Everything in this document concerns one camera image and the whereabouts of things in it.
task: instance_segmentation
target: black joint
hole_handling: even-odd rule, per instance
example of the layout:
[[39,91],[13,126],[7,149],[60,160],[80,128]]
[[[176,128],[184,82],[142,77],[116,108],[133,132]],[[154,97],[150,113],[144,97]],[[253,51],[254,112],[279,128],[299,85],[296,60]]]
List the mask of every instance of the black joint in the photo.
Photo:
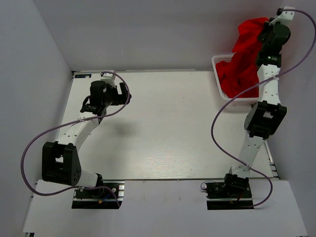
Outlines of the black joint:
[[226,174],[224,178],[224,190],[229,194],[238,194],[246,190],[249,178],[240,178],[236,174]]
[[273,135],[287,112],[287,108],[268,104],[267,101],[257,102],[245,119],[244,129],[249,136],[262,137],[264,140]]
[[274,18],[270,18],[269,21],[265,22],[263,30],[257,37],[257,40],[263,43],[256,60],[258,67],[271,64],[280,68],[280,51],[291,37],[291,31],[287,26],[282,25],[280,22],[270,25],[273,20]]
[[90,87],[90,95],[85,98],[80,110],[83,112],[91,112],[97,116],[106,115],[106,108],[110,105],[123,105],[130,101],[128,98],[127,88],[124,83],[119,84],[122,94],[118,93],[116,86],[111,86],[102,80],[93,81]]
[[42,179],[47,182],[75,186],[81,176],[76,147],[69,143],[46,142],[42,149]]
[[279,9],[276,11],[276,15],[277,15],[277,16],[280,16],[282,12],[283,12],[283,8],[279,8]]

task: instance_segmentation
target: black bracket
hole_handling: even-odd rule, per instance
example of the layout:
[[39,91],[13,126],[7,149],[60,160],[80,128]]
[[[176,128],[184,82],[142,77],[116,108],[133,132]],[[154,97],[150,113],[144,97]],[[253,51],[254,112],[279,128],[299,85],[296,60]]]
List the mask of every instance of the black bracket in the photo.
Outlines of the black bracket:
[[269,21],[265,22],[264,28],[258,35],[257,39],[261,42],[262,48],[257,56],[256,64],[258,67],[261,65],[276,65],[278,68],[281,67],[281,54],[282,46],[291,37],[290,29],[276,22],[275,25],[269,25],[274,18],[270,18]]
[[81,176],[78,152],[74,145],[46,142],[42,150],[42,171],[44,181],[75,186]]
[[287,108],[280,104],[257,102],[246,117],[244,129],[249,132],[250,137],[257,136],[266,140],[276,132],[286,112]]

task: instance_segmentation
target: black mounting plate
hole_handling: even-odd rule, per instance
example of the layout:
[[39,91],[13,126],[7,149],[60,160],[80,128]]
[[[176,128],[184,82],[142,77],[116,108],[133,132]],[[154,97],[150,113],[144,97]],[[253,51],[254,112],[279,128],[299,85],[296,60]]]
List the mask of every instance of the black mounting plate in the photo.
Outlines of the black mounting plate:
[[242,194],[228,195],[223,188],[224,182],[206,183],[207,210],[253,209],[249,184]]
[[[119,197],[119,185],[124,183],[103,183],[104,186],[109,187],[110,189],[115,188],[115,195]],[[110,195],[106,200],[99,203],[100,200]],[[72,209],[118,209],[118,204],[114,199],[111,192],[107,189],[96,189],[96,190],[84,190],[76,189],[75,190],[75,200],[73,200]]]

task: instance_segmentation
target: white wall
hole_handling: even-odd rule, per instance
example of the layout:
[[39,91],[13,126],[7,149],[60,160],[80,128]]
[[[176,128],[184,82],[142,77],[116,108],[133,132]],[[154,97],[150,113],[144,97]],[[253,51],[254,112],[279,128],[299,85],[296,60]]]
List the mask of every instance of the white wall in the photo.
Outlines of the white wall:
[[282,0],[34,0],[71,70],[209,69]]
[[[283,6],[305,10],[316,19],[315,0],[286,0]],[[291,39],[283,47],[283,69],[296,64],[307,52],[313,25],[296,13],[290,25]],[[280,98],[287,115],[269,140],[276,168],[289,180],[310,237],[316,237],[316,49],[293,72],[280,78]]]
[[[71,84],[71,71],[31,0],[1,1],[0,75],[0,235],[16,237],[31,197],[21,154],[34,136],[60,123]],[[40,178],[45,139],[26,159],[32,184]]]

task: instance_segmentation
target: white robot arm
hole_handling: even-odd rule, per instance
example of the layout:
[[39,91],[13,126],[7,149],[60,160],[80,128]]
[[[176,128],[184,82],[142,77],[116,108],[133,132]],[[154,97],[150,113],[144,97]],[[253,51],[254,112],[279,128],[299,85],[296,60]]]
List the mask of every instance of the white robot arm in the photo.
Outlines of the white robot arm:
[[90,96],[86,97],[80,110],[78,120],[81,121],[73,124],[55,142],[44,144],[42,149],[43,180],[90,188],[103,184],[102,175],[81,169],[78,151],[89,134],[101,123],[100,116],[106,115],[106,108],[110,105],[126,103],[128,99],[127,89],[124,83],[120,83],[122,94],[118,94],[114,79],[113,75],[102,74],[101,80],[92,82]]
[[[293,8],[286,6],[284,9],[293,9]],[[293,17],[294,17],[294,12],[284,11],[280,15],[275,16],[275,18],[270,21],[268,29],[269,27],[273,29],[272,33],[268,32],[266,36],[264,36],[264,33],[263,33],[262,41],[269,40],[269,37],[271,37],[273,33],[275,34],[274,38],[276,39],[270,39],[270,42],[268,42],[268,45],[266,45],[266,48],[263,45],[263,52],[261,51],[261,55],[259,54],[259,57],[261,56],[261,59],[258,60],[258,62],[263,63],[257,72],[259,82],[264,81],[268,78],[274,77],[275,75],[279,74],[280,68],[281,68],[281,64],[280,64],[281,58],[279,54],[279,49],[281,49],[280,44],[286,43],[288,38],[290,37],[290,31],[288,30],[286,26],[292,21]],[[258,102],[261,102],[261,103],[267,102],[267,105],[269,107],[274,107],[275,109],[278,109],[278,105],[281,105],[281,102],[278,96],[278,78],[274,78],[273,80],[265,83],[264,85],[261,85],[259,91],[260,91],[260,95],[259,95]],[[282,121],[284,117],[283,115],[286,114],[285,107],[283,108],[283,111],[281,110],[279,112],[282,114],[280,116],[282,118],[279,118],[279,119],[274,119],[273,116],[271,115],[271,112],[266,111],[264,116],[266,116],[268,119],[271,119],[271,121],[274,120],[274,122],[278,123],[278,125],[276,123],[266,124],[266,126],[270,126],[270,128],[273,129],[273,131],[266,131],[265,135],[258,134],[259,136],[256,136],[254,134],[250,134],[250,130],[249,128],[247,128],[247,126],[249,126],[249,123],[250,123],[249,117],[253,115],[252,113],[254,113],[255,110],[256,109],[253,109],[252,112],[249,113],[245,121],[245,129],[246,129],[245,139],[244,139],[244,143],[242,145],[241,151],[238,155],[238,159],[244,161],[246,164],[248,164],[248,166],[253,165],[253,162],[258,154],[260,147],[264,144],[265,140],[270,135],[274,134],[277,128],[275,126],[279,125],[279,123]],[[249,177],[250,169],[246,167],[245,165],[240,164],[239,162],[236,161],[231,168],[231,173],[233,175],[236,174],[238,177],[245,179]]]
[[[273,78],[281,69],[282,46],[290,38],[291,32],[286,26],[294,17],[294,12],[278,10],[275,18],[264,25],[257,37],[262,42],[256,65],[259,81]],[[250,167],[262,144],[273,135],[286,115],[287,108],[282,106],[278,97],[278,78],[273,78],[260,86],[258,102],[247,115],[244,123],[245,138],[237,161],[225,175],[223,183],[207,183],[206,190],[210,199],[251,197],[249,186]]]

